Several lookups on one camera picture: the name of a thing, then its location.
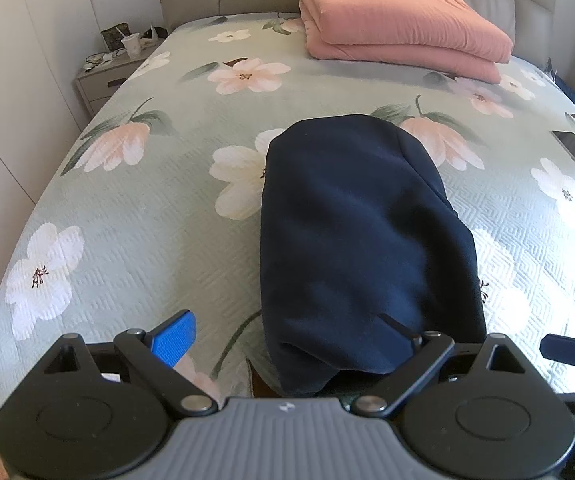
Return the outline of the navy striped sweatshirt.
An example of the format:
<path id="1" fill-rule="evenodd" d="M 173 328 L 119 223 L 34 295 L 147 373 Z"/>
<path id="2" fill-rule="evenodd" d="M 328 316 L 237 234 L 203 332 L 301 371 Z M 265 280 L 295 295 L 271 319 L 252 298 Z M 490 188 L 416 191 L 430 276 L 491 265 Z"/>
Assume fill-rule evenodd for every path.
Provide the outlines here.
<path id="1" fill-rule="evenodd" d="M 270 143 L 260 295 L 288 396 L 357 391 L 410 359 L 380 313 L 463 344 L 486 336 L 473 235 L 434 162 L 367 115 L 302 120 Z"/>

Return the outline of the green floral bedspread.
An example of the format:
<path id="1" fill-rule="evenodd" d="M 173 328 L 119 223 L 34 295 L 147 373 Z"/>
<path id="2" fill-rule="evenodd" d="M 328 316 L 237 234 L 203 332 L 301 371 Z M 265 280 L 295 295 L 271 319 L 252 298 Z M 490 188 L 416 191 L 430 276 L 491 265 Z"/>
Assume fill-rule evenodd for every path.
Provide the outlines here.
<path id="1" fill-rule="evenodd" d="M 302 119 L 382 118 L 431 155 L 471 229 L 489 330 L 558 392 L 543 358 L 575 337 L 575 105 L 521 58 L 499 84 L 426 68 L 319 61 L 264 14 L 173 32 L 100 110 L 42 193 L 0 286 L 0 405 L 57 336 L 90 341 L 177 310 L 199 333 L 186 370 L 224 396 L 279 378 L 260 321 L 260 197 L 270 141 Z"/>

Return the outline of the grey bedside nightstand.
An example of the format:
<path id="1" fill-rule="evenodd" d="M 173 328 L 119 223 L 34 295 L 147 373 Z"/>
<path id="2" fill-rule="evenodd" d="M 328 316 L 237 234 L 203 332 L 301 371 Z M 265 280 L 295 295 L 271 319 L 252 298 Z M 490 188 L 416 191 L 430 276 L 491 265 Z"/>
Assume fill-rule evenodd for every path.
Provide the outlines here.
<path id="1" fill-rule="evenodd" d="M 77 75 L 76 88 L 90 117 L 94 117 L 101 110 L 118 88 L 138 70 L 147 58 L 150 58 L 161 43 L 162 40 L 158 40 L 150 44 L 134 60 L 131 60 L 127 53 L 123 53 L 109 63 Z"/>

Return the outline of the pink folded quilt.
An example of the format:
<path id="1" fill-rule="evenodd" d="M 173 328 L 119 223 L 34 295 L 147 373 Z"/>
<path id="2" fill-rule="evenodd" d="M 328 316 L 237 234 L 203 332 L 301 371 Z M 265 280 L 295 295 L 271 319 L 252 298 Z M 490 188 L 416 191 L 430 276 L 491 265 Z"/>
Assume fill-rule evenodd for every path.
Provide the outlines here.
<path id="1" fill-rule="evenodd" d="M 513 41 L 464 0 L 299 0 L 319 60 L 417 66 L 497 84 Z"/>

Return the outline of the white paper cup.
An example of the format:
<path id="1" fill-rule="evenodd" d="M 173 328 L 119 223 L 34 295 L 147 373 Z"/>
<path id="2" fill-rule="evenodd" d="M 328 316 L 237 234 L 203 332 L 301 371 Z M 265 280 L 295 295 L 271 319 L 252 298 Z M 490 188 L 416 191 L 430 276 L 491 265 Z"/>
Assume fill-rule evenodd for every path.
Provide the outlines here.
<path id="1" fill-rule="evenodd" d="M 123 47 L 131 60 L 136 60 L 142 52 L 140 35 L 138 32 L 122 38 Z"/>

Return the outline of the dark patterned pouch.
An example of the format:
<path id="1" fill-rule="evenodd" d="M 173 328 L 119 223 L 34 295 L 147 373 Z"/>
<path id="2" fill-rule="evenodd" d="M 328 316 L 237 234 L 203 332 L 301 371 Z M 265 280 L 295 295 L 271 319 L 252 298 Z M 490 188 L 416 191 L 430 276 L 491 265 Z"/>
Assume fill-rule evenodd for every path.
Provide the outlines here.
<path id="1" fill-rule="evenodd" d="M 120 23 L 103 29 L 101 35 L 105 46 L 110 52 L 113 52 L 124 47 L 123 40 L 131 35 L 131 31 L 127 23 Z"/>

